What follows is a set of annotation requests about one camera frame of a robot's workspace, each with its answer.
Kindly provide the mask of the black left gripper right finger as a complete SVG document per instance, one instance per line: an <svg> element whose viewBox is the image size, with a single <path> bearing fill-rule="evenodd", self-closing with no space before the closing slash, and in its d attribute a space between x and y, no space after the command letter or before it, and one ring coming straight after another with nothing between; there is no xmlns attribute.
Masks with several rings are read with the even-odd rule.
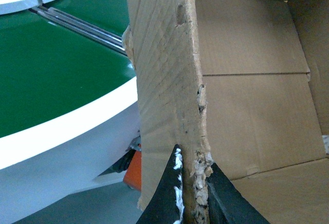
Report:
<svg viewBox="0 0 329 224"><path fill-rule="evenodd" d="M210 223L269 223L234 187L216 163L207 179Z"/></svg>

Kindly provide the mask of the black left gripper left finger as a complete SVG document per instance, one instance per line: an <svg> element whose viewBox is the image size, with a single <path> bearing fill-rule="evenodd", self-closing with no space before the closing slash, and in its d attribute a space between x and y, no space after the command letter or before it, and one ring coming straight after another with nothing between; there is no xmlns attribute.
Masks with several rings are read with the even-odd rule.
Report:
<svg viewBox="0 0 329 224"><path fill-rule="evenodd" d="M183 223L183 159L176 144L170 155L157 189L138 223Z"/></svg>

